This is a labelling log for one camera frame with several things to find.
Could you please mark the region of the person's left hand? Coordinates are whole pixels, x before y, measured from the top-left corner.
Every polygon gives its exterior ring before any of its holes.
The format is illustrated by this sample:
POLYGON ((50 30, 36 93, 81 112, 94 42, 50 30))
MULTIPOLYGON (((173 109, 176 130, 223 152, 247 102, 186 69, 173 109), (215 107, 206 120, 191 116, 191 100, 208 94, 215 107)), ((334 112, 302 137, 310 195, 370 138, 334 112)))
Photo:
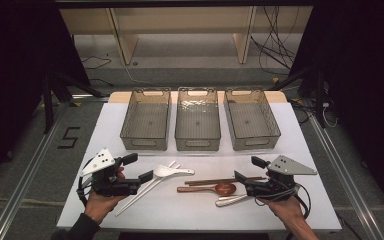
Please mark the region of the person's left hand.
POLYGON ((91 190, 87 200, 84 214, 100 225, 105 217, 125 196, 102 196, 91 190))

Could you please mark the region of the transparent grey plastic bin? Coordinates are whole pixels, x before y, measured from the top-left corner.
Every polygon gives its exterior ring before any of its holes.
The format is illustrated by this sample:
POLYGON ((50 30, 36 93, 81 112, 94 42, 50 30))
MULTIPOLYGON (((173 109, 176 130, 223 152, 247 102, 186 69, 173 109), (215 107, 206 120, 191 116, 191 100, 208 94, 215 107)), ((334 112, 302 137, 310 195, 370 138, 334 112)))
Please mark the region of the transparent grey plastic bin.
POLYGON ((170 88, 135 88, 120 132, 127 150, 165 151, 171 114, 170 88))
POLYGON ((175 140, 178 151, 218 151, 221 140, 215 88, 178 89, 175 140))
POLYGON ((281 131, 260 88, 228 88, 224 108, 235 151, 273 149, 281 131))

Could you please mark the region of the black metal stand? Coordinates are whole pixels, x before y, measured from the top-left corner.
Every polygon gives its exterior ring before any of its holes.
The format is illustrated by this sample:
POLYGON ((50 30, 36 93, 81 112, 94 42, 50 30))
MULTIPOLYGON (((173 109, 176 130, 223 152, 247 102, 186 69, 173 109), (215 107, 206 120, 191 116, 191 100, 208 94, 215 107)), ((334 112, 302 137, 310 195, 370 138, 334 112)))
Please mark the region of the black metal stand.
POLYGON ((301 80, 298 88, 298 95, 304 98, 315 98, 315 117, 322 128, 326 127, 323 117, 324 100, 324 76, 322 71, 316 66, 304 67, 302 70, 290 74, 284 81, 269 88, 269 91, 279 91, 284 87, 301 80))
POLYGON ((70 93, 68 87, 74 86, 94 97, 105 97, 104 93, 95 90, 90 85, 82 83, 81 81, 76 80, 75 78, 62 72, 48 73, 42 82, 42 86, 42 96, 45 108, 45 134, 47 134, 54 125, 52 95, 55 95, 60 102, 68 103, 73 99, 73 95, 70 93))

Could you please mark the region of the light wooden table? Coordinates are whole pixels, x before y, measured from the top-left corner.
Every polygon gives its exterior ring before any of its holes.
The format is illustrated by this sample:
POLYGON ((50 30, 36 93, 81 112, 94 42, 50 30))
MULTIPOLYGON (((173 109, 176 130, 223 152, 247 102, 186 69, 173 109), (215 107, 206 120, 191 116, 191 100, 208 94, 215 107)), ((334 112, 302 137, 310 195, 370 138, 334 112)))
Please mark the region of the light wooden table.
MULTIPOLYGON (((269 103, 286 103, 287 98, 285 94, 281 91, 265 91, 266 99, 269 103)), ((110 94, 108 99, 109 103, 128 103, 130 101, 131 92, 113 92, 110 94)), ((173 103, 177 102, 178 92, 173 91, 171 93, 171 99, 173 103)), ((218 101, 222 102, 224 100, 224 92, 218 92, 218 101)))

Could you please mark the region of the silver metal fork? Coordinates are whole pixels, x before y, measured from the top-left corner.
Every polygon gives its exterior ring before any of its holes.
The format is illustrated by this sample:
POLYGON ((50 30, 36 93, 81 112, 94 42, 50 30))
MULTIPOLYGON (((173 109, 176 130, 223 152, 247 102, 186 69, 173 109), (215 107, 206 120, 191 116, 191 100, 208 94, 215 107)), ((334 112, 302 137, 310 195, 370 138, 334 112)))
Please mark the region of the silver metal fork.
POLYGON ((245 198, 248 197, 246 194, 241 194, 241 195, 232 195, 232 196, 222 196, 218 198, 218 201, 227 201, 227 200, 232 200, 232 199, 237 199, 237 198, 245 198))
POLYGON ((217 207, 225 207, 225 206, 229 206, 229 205, 232 205, 232 204, 236 204, 236 203, 239 203, 239 202, 242 202, 244 200, 248 199, 248 197, 245 197, 245 198, 237 198, 237 199, 232 199, 232 200, 227 200, 227 201, 216 201, 215 202, 215 205, 217 207))

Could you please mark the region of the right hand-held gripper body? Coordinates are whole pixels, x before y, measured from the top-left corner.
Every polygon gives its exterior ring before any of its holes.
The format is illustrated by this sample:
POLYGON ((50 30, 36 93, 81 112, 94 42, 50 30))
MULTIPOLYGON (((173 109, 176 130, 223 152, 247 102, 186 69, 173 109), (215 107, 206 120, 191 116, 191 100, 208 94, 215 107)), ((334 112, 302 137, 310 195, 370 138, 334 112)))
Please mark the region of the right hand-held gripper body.
POLYGON ((267 170, 266 182, 247 179, 244 187, 248 196, 267 200, 287 200, 296 194, 295 175, 316 175, 317 171, 287 156, 279 155, 264 168, 267 170))

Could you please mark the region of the black curtain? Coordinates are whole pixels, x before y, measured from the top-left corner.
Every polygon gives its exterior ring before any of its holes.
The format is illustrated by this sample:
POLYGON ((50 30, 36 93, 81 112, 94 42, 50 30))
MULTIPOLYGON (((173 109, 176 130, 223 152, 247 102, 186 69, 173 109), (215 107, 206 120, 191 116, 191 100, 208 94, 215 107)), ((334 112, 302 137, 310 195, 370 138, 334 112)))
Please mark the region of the black curtain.
POLYGON ((311 0, 292 71, 315 63, 384 193, 384 0, 311 0))
POLYGON ((90 83, 54 0, 0 0, 0 163, 54 72, 90 83))

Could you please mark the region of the person's right hand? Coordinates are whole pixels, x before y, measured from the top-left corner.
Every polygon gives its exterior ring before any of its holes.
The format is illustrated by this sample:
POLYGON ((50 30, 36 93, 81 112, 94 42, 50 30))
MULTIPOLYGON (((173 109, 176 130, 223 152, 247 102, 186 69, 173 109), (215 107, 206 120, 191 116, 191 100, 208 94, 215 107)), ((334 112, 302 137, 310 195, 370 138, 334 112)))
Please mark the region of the person's right hand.
POLYGON ((284 201, 259 198, 259 201, 267 205, 288 230, 295 231, 305 222, 300 203, 295 197, 284 201))

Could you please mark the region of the aluminium floor rail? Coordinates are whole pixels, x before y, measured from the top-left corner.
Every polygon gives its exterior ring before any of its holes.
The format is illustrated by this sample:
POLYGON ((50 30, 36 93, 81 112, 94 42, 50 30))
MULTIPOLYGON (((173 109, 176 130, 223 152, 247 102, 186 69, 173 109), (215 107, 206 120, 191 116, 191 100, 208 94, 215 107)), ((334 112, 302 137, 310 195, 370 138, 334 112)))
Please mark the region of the aluminium floor rail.
POLYGON ((38 107, 0 165, 0 240, 48 240, 76 180, 104 102, 56 103, 45 132, 38 107))
POLYGON ((380 225, 346 169, 327 131, 320 126, 314 116, 310 117, 310 122, 368 238, 370 240, 384 240, 380 225))

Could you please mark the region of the white plastic spoon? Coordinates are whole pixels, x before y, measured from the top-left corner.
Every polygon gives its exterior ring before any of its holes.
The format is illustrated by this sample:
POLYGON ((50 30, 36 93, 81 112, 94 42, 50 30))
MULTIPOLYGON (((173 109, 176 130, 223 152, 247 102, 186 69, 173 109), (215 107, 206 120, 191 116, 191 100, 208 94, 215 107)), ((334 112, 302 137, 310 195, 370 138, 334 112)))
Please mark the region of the white plastic spoon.
POLYGON ((153 173, 157 177, 168 177, 175 174, 187 174, 194 175, 195 171, 192 169, 179 169, 179 168, 171 168, 164 165, 158 165, 153 169, 153 173))

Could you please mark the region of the reddish brown wooden spoon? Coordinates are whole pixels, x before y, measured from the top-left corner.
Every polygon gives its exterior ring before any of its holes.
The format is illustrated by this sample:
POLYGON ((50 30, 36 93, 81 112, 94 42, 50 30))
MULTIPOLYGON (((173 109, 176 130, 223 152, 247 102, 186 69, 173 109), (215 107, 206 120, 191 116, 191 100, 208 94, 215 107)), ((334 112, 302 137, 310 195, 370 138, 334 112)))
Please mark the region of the reddish brown wooden spoon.
POLYGON ((202 191, 211 191, 219 196, 230 196, 236 191, 236 186, 234 184, 225 184, 220 183, 216 184, 214 186, 207 186, 207 187, 178 187, 177 191, 179 193, 187 193, 187 192, 202 192, 202 191))

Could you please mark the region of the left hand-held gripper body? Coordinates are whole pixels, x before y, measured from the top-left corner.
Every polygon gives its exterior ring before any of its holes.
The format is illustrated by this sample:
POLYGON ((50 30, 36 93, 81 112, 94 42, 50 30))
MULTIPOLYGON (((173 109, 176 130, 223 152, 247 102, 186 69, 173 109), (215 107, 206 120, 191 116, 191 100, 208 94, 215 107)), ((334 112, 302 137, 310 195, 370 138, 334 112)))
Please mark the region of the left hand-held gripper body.
POLYGON ((79 196, 85 197, 85 189, 90 187, 102 196, 129 196, 138 192, 139 179, 121 179, 118 170, 123 157, 113 157, 107 148, 101 149, 90 159, 80 172, 79 196))

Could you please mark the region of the white table cover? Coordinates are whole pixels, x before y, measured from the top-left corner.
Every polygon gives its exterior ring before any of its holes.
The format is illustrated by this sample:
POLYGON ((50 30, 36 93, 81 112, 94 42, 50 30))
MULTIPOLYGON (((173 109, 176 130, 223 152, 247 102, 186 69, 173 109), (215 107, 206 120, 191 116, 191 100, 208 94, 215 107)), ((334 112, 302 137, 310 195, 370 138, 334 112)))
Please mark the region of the white table cover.
MULTIPOLYGON (((115 213, 133 196, 125 199, 105 218, 102 228, 120 232, 137 230, 237 233, 285 229, 267 206, 258 206, 253 198, 229 206, 217 207, 215 202, 218 196, 214 193, 177 192, 177 187, 183 186, 185 181, 232 178, 234 170, 248 177, 265 175, 267 170, 253 165, 251 156, 273 161, 279 155, 285 155, 312 169, 317 169, 289 103, 270 103, 281 136, 274 149, 257 152, 233 150, 224 106, 220 105, 222 137, 219 151, 178 152, 174 140, 174 126, 170 126, 168 149, 162 152, 139 153, 138 161, 126 166, 125 176, 137 178, 138 175, 150 171, 158 164, 169 165, 172 161, 176 161, 176 164, 180 164, 182 168, 193 169, 195 174, 166 178, 119 216, 115 216, 115 213)), ((108 148, 115 157, 129 154, 119 137, 126 110, 127 103, 103 105, 78 171, 81 171, 84 164, 104 147, 108 148)), ((307 222, 313 230, 340 231, 339 220, 320 176, 295 176, 294 178, 309 192, 312 207, 307 222)), ((72 192, 68 195, 57 223, 59 228, 71 227, 84 211, 83 204, 76 194, 77 180, 76 176, 72 192)))

